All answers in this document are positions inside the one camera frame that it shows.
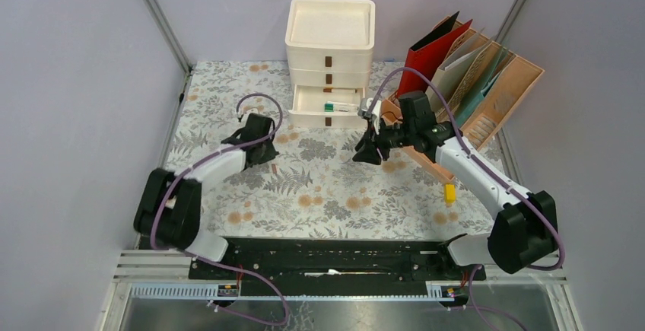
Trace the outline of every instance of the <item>open drawer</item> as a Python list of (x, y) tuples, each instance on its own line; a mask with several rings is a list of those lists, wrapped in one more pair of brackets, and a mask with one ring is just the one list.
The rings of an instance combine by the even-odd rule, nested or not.
[(291, 124), (304, 128), (361, 129), (367, 123), (357, 112), (326, 112), (325, 103), (335, 101), (359, 105), (365, 90), (325, 88), (317, 86), (294, 86), (294, 105), (289, 110)]

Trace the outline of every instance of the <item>drawer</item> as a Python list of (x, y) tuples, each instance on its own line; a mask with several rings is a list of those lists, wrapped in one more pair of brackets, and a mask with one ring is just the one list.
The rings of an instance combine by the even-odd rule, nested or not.
[(366, 88), (370, 83), (370, 71), (326, 72), (289, 68), (293, 86), (320, 86), (325, 88)]
[(370, 71), (372, 68), (372, 52), (359, 54), (332, 49), (287, 47), (287, 59), (290, 68), (300, 70), (356, 72)]
[(357, 113), (326, 112), (327, 101), (359, 105), (362, 89), (328, 89), (314, 86), (294, 86), (294, 105), (289, 110), (291, 124), (303, 128), (365, 128), (365, 120)]

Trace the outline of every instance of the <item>metal frame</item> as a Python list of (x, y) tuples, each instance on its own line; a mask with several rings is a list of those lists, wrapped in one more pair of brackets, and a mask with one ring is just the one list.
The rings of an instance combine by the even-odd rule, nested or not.
[[(192, 65), (186, 54), (183, 51), (176, 35), (174, 34), (168, 20), (166, 19), (161, 7), (157, 0), (144, 0), (148, 9), (155, 19), (160, 32), (167, 41), (175, 59), (179, 63), (181, 69), (186, 73), (186, 83), (180, 92), (179, 103), (177, 109), (173, 112), (173, 123), (169, 129), (167, 138), (165, 140), (164, 152), (160, 157), (160, 164), (164, 164), (167, 159), (170, 144), (172, 142), (173, 134), (176, 130), (177, 123), (179, 122), (180, 111), (183, 106), (183, 97), (190, 86), (192, 80)], [(512, 8), (509, 10), (499, 33), (497, 40), (504, 40), (510, 28), (513, 26), (517, 15), (524, 6), (526, 0), (515, 0)], [(504, 159), (504, 168), (509, 177), (516, 182), (522, 184), (523, 180), (515, 161), (513, 148), (509, 143), (506, 132), (502, 129), (497, 135)], [(546, 262), (555, 260), (557, 255), (552, 255), (546, 259)], [(194, 285), (196, 288), (202, 287), (205, 283), (215, 285), (220, 283), (235, 282), (233, 276), (231, 280), (221, 281), (196, 281), (188, 279), (190, 270), (191, 259), (184, 254), (175, 250), (126, 250), (123, 251), (119, 258), (119, 264), (116, 268), (113, 281), (110, 283), (108, 292), (106, 293), (103, 307), (101, 308), (100, 317), (97, 321), (96, 330), (103, 331), (117, 331), (121, 327), (121, 323), (126, 315), (127, 304), (132, 294), (132, 288), (142, 284), (182, 284)], [(477, 282), (479, 284), (508, 284), (508, 285), (526, 285), (539, 283), (545, 287), (551, 305), (554, 311), (555, 318), (558, 322), (560, 329), (582, 331), (580, 318), (578, 316), (575, 305), (572, 302), (570, 295), (570, 288), (567, 283), (565, 272), (562, 269), (554, 272), (538, 272), (530, 269), (524, 269), (514, 275), (509, 275), (495, 266), (487, 266), (486, 272), (488, 274), (487, 280)], [(448, 281), (433, 281), (427, 282), (428, 289), (433, 286), (441, 285), (457, 285), (455, 282)], [(277, 297), (267, 297), (268, 299), (277, 299)], [(367, 301), (374, 301), (375, 298), (363, 298)]]

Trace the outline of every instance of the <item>table surface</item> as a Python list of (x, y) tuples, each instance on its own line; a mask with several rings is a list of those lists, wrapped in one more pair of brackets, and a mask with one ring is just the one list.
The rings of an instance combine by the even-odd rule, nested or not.
[[(401, 65), (375, 62), (368, 96)], [(394, 78), (386, 91), (398, 84)], [(284, 123), (274, 140), (280, 154), (203, 193), (202, 227), (224, 236), (397, 240), (445, 240), (491, 229), (491, 216), (462, 184), (456, 183), (457, 201), (447, 208), (443, 186), (402, 151), (392, 150), (381, 166), (355, 163), (362, 131), (293, 127), (286, 62), (200, 62), (167, 168), (186, 167), (215, 151), (240, 127), (235, 106), (252, 92), (269, 94), (282, 106)], [(278, 119), (270, 101), (252, 98), (243, 104), (248, 107)], [(495, 141), (481, 153), (502, 168)]]

